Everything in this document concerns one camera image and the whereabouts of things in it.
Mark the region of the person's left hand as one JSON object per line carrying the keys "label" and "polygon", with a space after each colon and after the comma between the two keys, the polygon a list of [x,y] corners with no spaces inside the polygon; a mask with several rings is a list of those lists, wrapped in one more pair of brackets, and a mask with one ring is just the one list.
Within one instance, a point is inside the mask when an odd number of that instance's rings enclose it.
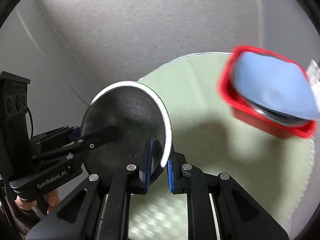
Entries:
{"label": "person's left hand", "polygon": [[45,201],[47,203],[47,213],[50,213],[59,203],[60,197],[57,189],[45,194],[43,197],[38,197],[32,202],[26,202],[22,200],[19,196],[14,200],[15,204],[24,211],[30,211],[33,207],[38,205],[39,201]]}

